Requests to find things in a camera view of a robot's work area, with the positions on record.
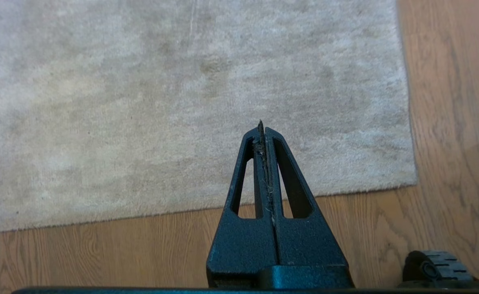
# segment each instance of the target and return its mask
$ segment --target floor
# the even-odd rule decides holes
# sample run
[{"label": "floor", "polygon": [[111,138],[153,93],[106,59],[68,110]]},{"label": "floor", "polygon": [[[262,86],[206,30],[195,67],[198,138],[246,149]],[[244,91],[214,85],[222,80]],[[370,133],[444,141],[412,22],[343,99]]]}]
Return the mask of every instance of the floor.
[{"label": "floor", "polygon": [[[479,0],[399,7],[419,184],[318,199],[358,287],[397,285],[414,249],[451,251],[479,278]],[[220,214],[0,233],[0,293],[31,285],[206,287]]]}]

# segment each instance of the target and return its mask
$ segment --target beige rug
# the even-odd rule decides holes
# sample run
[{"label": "beige rug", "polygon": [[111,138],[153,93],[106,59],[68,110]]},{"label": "beige rug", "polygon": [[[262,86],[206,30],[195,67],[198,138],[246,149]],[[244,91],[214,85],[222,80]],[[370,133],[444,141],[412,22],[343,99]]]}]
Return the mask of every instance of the beige rug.
[{"label": "beige rug", "polygon": [[259,119],[316,195],[414,184],[399,34],[394,0],[0,1],[0,231],[220,207]]}]

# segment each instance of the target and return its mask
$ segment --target wooden floor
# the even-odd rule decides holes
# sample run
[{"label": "wooden floor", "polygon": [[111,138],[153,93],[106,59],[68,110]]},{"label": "wooden floor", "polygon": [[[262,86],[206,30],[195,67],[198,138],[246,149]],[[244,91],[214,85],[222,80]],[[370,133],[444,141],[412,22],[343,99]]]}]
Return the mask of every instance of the wooden floor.
[{"label": "wooden floor", "polygon": [[[479,0],[399,7],[419,184],[318,199],[358,287],[398,284],[414,249],[451,251],[479,277]],[[206,287],[220,214],[0,233],[0,293],[31,285]]]}]

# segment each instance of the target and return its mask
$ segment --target caster wheel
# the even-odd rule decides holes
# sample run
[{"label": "caster wheel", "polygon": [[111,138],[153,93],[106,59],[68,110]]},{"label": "caster wheel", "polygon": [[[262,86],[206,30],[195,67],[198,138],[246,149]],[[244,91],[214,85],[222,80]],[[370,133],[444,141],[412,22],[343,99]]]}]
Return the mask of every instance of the caster wheel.
[{"label": "caster wheel", "polygon": [[404,261],[403,282],[406,281],[473,281],[457,258],[446,251],[412,251]]}]

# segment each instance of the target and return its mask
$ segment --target rug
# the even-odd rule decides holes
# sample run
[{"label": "rug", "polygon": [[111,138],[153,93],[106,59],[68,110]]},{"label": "rug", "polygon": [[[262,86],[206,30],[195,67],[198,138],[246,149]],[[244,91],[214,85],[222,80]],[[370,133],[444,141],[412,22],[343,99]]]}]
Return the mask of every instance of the rug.
[{"label": "rug", "polygon": [[316,196],[414,184],[395,1],[0,1],[0,231],[221,207],[260,119]]}]

